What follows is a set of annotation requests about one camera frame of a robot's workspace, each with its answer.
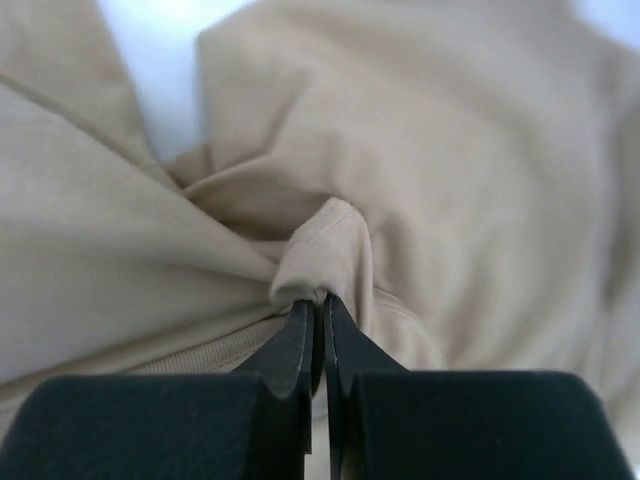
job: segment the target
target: beige garment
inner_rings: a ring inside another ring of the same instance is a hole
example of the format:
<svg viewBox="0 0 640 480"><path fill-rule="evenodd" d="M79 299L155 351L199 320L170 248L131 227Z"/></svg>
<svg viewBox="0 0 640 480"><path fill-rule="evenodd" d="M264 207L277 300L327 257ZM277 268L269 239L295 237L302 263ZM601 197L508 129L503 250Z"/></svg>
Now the beige garment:
<svg viewBox="0 0 640 480"><path fill-rule="evenodd" d="M95 7L2 2L0 410L232 365L328 288L408 367L578 373L640 462L640 61L562 2L255 4L171 178Z"/></svg>

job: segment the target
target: beige fabric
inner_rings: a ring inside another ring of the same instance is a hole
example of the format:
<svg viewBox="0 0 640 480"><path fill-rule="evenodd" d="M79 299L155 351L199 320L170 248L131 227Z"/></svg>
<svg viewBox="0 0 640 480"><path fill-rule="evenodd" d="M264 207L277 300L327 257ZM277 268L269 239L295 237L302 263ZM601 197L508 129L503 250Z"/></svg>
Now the beige fabric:
<svg viewBox="0 0 640 480"><path fill-rule="evenodd" d="M408 367L578 373L640 462L640 62L563 3L253 5L200 39L211 142L171 178L95 7L3 3L7 409L215 369L331 289Z"/></svg>

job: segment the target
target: white surface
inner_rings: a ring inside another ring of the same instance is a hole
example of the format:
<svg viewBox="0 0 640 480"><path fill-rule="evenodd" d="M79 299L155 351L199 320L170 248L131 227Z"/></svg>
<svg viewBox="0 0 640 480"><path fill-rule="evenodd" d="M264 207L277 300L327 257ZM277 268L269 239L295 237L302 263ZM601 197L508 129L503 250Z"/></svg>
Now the white surface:
<svg viewBox="0 0 640 480"><path fill-rule="evenodd" d="M195 39L204 28L250 1L98 0L160 160L169 160L209 137Z"/></svg>
<svg viewBox="0 0 640 480"><path fill-rule="evenodd" d="M580 0L577 4L591 23L620 42L640 49L640 1Z"/></svg>

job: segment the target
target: beige cloth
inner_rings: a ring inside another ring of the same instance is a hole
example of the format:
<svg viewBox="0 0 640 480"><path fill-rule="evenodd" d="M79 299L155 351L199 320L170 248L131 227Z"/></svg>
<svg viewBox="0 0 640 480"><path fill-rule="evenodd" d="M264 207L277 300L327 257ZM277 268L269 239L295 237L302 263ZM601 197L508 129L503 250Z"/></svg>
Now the beige cloth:
<svg viewBox="0 0 640 480"><path fill-rule="evenodd" d="M640 61L562 2L257 3L201 36L170 175L92 3L2 11L5 423L57 373L229 368L331 289L410 368L576 372L640 462Z"/></svg>

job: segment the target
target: crumpled fabric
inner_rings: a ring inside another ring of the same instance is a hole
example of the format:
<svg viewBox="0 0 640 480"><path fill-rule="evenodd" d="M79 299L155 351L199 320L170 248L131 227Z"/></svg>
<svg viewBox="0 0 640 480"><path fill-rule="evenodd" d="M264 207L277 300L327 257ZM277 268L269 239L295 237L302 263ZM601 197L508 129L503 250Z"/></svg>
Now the crumpled fabric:
<svg viewBox="0 0 640 480"><path fill-rule="evenodd" d="M580 375L640 462L640 61L564 2L258 2L201 35L210 141L167 168L95 5L3 3L0 430L330 290L408 368Z"/></svg>

